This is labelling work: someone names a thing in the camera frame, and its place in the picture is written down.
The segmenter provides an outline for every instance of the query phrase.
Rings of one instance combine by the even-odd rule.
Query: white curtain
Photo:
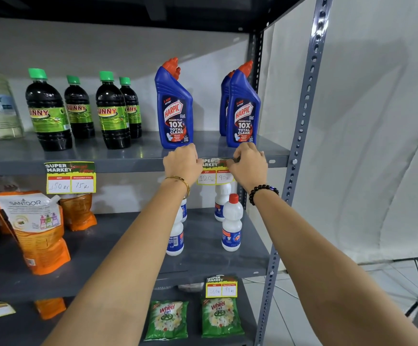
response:
[[[316,0],[275,24],[260,134],[290,148]],[[357,262],[418,256],[418,0],[334,0],[293,206]]]

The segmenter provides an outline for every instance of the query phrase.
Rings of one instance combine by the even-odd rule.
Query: white bleach bottle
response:
[[[182,202],[180,203],[180,207],[182,208],[182,212],[183,212],[182,222],[185,222],[186,221],[186,199],[182,200]]]
[[[172,226],[171,236],[169,237],[169,244],[167,244],[166,254],[170,256],[177,256],[183,251],[183,211],[178,207],[177,216],[175,217],[174,225]]]
[[[223,217],[223,206],[230,199],[231,193],[231,184],[227,183],[225,185],[215,186],[215,219],[222,222],[225,217]]]
[[[238,194],[230,194],[230,199],[223,205],[222,246],[226,251],[236,251],[241,246],[242,205]]]

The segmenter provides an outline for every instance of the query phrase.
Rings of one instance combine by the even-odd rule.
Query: blue toilet cleaner bottle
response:
[[[219,119],[219,131],[221,136],[226,136],[226,113],[228,111],[228,97],[230,96],[230,79],[234,74],[234,70],[225,76],[222,81],[222,98],[220,99],[220,119]]]
[[[163,148],[175,149],[193,143],[193,97],[177,81],[178,59],[171,58],[156,73],[159,136]]]
[[[257,142],[260,98],[247,81],[252,61],[241,65],[230,80],[226,118],[226,144],[236,148],[242,142]]]

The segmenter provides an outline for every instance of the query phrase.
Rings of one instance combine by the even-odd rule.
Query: green detergent packet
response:
[[[206,298],[202,301],[202,337],[219,338],[244,334],[232,297]]]
[[[187,307],[188,302],[151,301],[148,331],[144,341],[188,338]]]

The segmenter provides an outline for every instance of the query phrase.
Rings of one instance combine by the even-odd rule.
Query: green bottle cap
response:
[[[101,71],[100,72],[100,81],[114,81],[114,76],[112,71]]]
[[[73,75],[67,75],[67,80],[69,84],[80,84],[79,77]]]
[[[120,84],[121,85],[130,85],[131,84],[131,78],[120,76]]]
[[[43,69],[28,68],[28,73],[31,79],[44,79],[47,80],[46,72]]]

